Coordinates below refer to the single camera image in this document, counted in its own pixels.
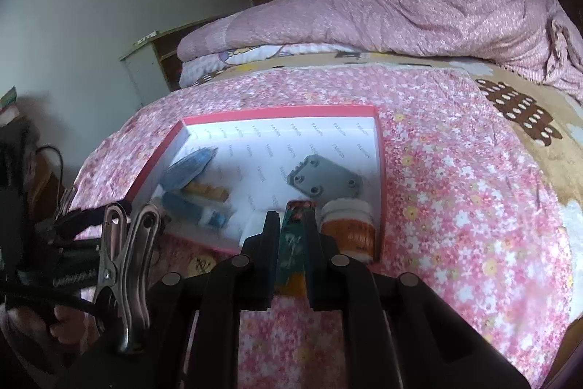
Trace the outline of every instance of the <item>hand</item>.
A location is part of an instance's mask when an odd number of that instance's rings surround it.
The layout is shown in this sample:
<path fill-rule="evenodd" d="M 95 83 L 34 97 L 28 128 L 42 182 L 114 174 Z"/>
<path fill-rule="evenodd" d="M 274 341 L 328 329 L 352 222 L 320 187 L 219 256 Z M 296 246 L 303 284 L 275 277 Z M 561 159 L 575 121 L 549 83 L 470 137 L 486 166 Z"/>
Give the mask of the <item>hand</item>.
<path fill-rule="evenodd" d="M 85 334 L 85 314 L 62 305 L 55 306 L 54 313 L 59 322 L 49 327 L 51 335 L 64 345 L 80 343 Z M 47 324 L 40 316 L 27 307 L 10 309 L 8 316 L 15 327 L 28 336 L 38 331 L 45 331 L 47 328 Z"/>

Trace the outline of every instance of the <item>cartoon pattern bedsheet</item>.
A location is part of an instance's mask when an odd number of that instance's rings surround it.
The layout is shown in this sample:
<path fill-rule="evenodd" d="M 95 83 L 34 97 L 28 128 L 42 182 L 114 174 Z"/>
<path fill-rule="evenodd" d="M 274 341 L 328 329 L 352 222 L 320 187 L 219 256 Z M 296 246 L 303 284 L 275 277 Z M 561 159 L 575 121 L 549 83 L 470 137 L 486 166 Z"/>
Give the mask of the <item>cartoon pattern bedsheet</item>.
<path fill-rule="evenodd" d="M 573 131 L 583 119 L 562 93 L 494 65 L 341 52 L 234 66 L 145 107 L 108 138 L 83 166 L 73 206 L 123 197 L 184 116 L 354 103 L 378 108 L 385 138 L 390 215 L 373 269 L 418 273 L 539 387 L 581 311 L 564 223 L 577 225 L 583 186 L 544 157 L 580 162 Z M 186 273 L 205 253 L 170 237 L 161 246 L 154 279 Z M 242 388 L 345 387 L 340 316 L 286 297 L 268 312 L 243 312 L 239 361 Z"/>

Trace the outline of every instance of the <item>blue object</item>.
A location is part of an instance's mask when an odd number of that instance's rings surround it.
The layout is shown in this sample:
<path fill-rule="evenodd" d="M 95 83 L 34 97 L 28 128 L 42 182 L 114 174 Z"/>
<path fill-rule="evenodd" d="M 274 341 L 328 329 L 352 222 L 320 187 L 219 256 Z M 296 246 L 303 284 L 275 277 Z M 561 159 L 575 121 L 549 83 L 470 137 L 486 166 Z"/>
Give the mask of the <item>blue object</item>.
<path fill-rule="evenodd" d="M 217 152 L 216 147 L 205 147 L 195 150 L 183 159 L 168 167 L 164 172 L 160 185 L 167 192 L 180 190 L 199 176 Z"/>
<path fill-rule="evenodd" d="M 176 193 L 165 193 L 162 206 L 173 219 L 184 219 L 207 228 L 220 229 L 228 221 L 228 217 L 219 210 L 201 206 Z"/>

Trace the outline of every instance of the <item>wire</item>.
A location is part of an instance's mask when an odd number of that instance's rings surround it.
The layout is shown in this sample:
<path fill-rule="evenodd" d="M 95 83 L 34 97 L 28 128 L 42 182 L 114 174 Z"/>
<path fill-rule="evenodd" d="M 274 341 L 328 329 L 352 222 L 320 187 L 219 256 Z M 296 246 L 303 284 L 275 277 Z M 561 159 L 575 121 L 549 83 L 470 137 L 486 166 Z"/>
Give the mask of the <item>wire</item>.
<path fill-rule="evenodd" d="M 37 148 L 35 154 L 38 154 L 39 152 L 42 152 L 43 150 L 52 150 L 53 152 L 56 152 L 57 156 L 59 156 L 59 162 L 60 162 L 60 172 L 59 172 L 59 183 L 56 187 L 56 207 L 55 207 L 55 212 L 54 212 L 54 216 L 56 216 L 56 214 L 59 212 L 59 208 L 60 208 L 60 186 L 63 183 L 63 169 L 65 168 L 65 163 L 63 161 L 63 154 L 60 153 L 60 150 L 57 149 L 54 145 L 41 145 L 39 148 Z"/>

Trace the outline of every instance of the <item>white flower pattern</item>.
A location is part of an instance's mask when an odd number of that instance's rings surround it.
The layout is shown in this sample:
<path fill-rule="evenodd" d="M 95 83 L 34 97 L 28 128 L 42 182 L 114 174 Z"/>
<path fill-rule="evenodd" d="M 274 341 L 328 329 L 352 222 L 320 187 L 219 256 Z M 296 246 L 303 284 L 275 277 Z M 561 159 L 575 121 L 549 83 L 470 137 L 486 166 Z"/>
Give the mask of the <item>white flower pattern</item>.
<path fill-rule="evenodd" d="M 559 204 L 510 125 L 471 79 L 452 70 L 392 70 L 373 63 L 282 68 L 176 91 L 142 108 L 87 159 L 72 207 L 123 198 L 183 117 L 305 104 L 378 108 L 390 179 L 381 261 L 372 270 L 417 273 L 533 389 L 540 387 L 567 328 L 572 295 Z M 395 121 L 396 114 L 403 119 Z M 403 167 L 403 156 L 419 159 Z M 406 179 L 427 200 L 408 203 Z M 465 199 L 458 202 L 458 195 Z M 414 210 L 404 216 L 407 206 Z M 503 226 L 512 218 L 513 229 Z M 99 232 L 93 228 L 84 236 Z M 153 277 L 184 273 L 192 253 L 200 252 L 169 236 L 160 245 Z M 313 312 L 304 299 L 276 297 L 267 312 L 242 312 L 240 340 L 240 389 L 346 387 L 337 311 Z"/>

